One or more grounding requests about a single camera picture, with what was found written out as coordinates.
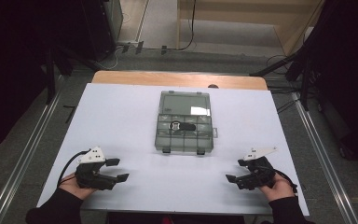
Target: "wooden panel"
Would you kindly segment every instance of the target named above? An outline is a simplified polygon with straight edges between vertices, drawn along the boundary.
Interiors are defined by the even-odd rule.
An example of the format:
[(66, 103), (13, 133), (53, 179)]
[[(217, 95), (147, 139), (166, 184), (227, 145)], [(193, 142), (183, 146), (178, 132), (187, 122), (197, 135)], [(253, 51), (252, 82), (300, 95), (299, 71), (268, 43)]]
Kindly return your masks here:
[[(289, 55), (302, 41), (307, 29), (317, 21), (323, 2), (324, 0), (198, 0), (195, 20), (275, 25), (282, 49)], [(180, 20), (192, 18), (193, 4), (192, 0), (178, 0), (177, 48)]]
[[(180, 0), (180, 18), (191, 19), (193, 1)], [(294, 15), (307, 15), (319, 0), (199, 0), (195, 19), (261, 24), (282, 24)]]
[(214, 84), (221, 89), (267, 90), (266, 80), (262, 77), (233, 77), (200, 73), (99, 71), (95, 73), (92, 83), (198, 88), (207, 88)]
[(303, 35), (319, 18), (324, 1), (319, 1), (318, 5), (312, 5), (304, 14), (287, 15), (287, 21), (280, 25), (275, 25), (275, 33), (279, 38), (283, 51), (286, 55), (291, 54), (297, 45), (302, 45)]

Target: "gray floor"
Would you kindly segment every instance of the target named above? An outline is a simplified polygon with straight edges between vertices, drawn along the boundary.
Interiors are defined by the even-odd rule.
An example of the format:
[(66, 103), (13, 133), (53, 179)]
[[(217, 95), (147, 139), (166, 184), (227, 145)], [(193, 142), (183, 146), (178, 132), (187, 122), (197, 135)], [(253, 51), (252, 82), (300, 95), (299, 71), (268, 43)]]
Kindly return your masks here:
[[(152, 40), (147, 40), (145, 43), (152, 43)], [(112, 54), (100, 64), (113, 70), (184, 71), (247, 76), (246, 74), (266, 67), (269, 57), (276, 53), (274, 51), (276, 49), (273, 51), (266, 50), (263, 51), (266, 53), (261, 54), (257, 51), (257, 47), (253, 50), (255, 51), (248, 48), (246, 54), (232, 53), (233, 51), (227, 53), (212, 49), (207, 53), (197, 52), (196, 50), (169, 51), (165, 55), (161, 55), (158, 50), (143, 50), (140, 54), (136, 54), (133, 49), (126, 53), (121, 53), (119, 50), (117, 52), (118, 60)], [(270, 60), (268, 64), (276, 60), (279, 60), (279, 58)], [(38, 142), (33, 158), (19, 187), (16, 189), (10, 206), (7, 211), (4, 211), (2, 223), (24, 223), (26, 211), (35, 207), (38, 201), (43, 184), (70, 125), (66, 121), (71, 111), (64, 106), (77, 105), (86, 84), (93, 77), (93, 72), (87, 67), (76, 62), (74, 62), (74, 65), (76, 70), (70, 77), (64, 79), (61, 96), (54, 113)], [(265, 79), (268, 82), (269, 89), (274, 93), (273, 98), (277, 108), (293, 101), (291, 93), (275, 93), (278, 90), (282, 91), (283, 87), (287, 90), (287, 87), (290, 86), (283, 76), (269, 74), (265, 76)], [(47, 93), (44, 91), (35, 99), (7, 136), (7, 139), (0, 145), (0, 192), (12, 174), (12, 170), (26, 148), (39, 117), (46, 108), (46, 98)], [(323, 114), (318, 112), (317, 101), (311, 98), (309, 104), (310, 115), (316, 130), (323, 140), (328, 156), (358, 216), (358, 161), (348, 161), (340, 157), (337, 140), (332, 135)], [(288, 107), (280, 113), (280, 119), (301, 182), (299, 184), (304, 190), (310, 210), (309, 220), (316, 223), (345, 223), (296, 107), (294, 105)], [(82, 217), (84, 223), (103, 223), (105, 212), (83, 211)], [(260, 223), (263, 219), (270, 219), (270, 217), (260, 217), (256, 223)], [(249, 221), (248, 223), (252, 223), (253, 217), (247, 217), (246, 220)]]
[[(176, 0), (121, 1), (125, 13), (122, 42), (144, 41), (145, 48), (176, 47)], [(194, 39), (186, 51), (271, 57), (283, 50), (272, 25), (241, 22), (195, 21)], [(191, 39), (191, 21), (181, 20), (180, 47)]]

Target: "white tabletop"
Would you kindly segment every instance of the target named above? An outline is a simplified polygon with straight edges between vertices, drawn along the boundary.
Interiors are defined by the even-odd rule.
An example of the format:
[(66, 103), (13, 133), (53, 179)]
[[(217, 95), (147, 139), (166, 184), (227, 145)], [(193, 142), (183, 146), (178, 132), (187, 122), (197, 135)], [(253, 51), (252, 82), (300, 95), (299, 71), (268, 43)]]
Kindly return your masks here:
[[(213, 127), (218, 137), (203, 156), (163, 154), (154, 146), (159, 97), (162, 91), (208, 92)], [(56, 189), (64, 165), (79, 151), (99, 146), (118, 166), (103, 175), (130, 174), (113, 190), (93, 193), (83, 209), (231, 215), (269, 215), (271, 209), (258, 190), (239, 190), (226, 175), (248, 175), (237, 160), (258, 147), (276, 147), (267, 155), (275, 169), (298, 184), (275, 104), (269, 91), (185, 87), (88, 84), (68, 133), (44, 186), (41, 206)], [(76, 170), (74, 161), (66, 174)], [(309, 215), (301, 188), (300, 207)]]

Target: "hand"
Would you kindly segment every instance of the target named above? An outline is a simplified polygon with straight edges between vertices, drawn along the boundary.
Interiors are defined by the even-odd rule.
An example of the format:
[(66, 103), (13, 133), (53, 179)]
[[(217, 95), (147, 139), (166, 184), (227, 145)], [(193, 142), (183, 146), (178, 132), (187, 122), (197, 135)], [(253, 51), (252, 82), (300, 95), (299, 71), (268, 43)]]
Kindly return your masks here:
[(295, 197), (293, 189), (290, 186), (290, 183), (285, 178), (281, 177), (278, 174), (274, 176), (275, 184), (270, 189), (268, 186), (260, 187), (260, 190), (266, 195), (269, 202), (275, 201), (281, 198)]
[(97, 189), (81, 189), (76, 181), (75, 173), (70, 174), (62, 179), (60, 189), (66, 190), (81, 200), (85, 200)]

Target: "black sleeve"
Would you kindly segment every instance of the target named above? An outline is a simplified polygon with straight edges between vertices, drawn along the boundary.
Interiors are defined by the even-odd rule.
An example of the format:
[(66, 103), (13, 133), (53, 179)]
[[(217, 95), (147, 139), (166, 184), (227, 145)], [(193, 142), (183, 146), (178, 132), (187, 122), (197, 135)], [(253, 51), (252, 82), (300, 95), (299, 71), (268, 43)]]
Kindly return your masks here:
[(311, 224), (313, 222), (307, 221), (298, 204), (297, 197), (281, 198), (269, 202), (272, 208), (272, 215), (274, 217), (274, 224)]
[(25, 218), (28, 224), (81, 224), (80, 206), (83, 200), (63, 190), (54, 194), (40, 208), (28, 211)]

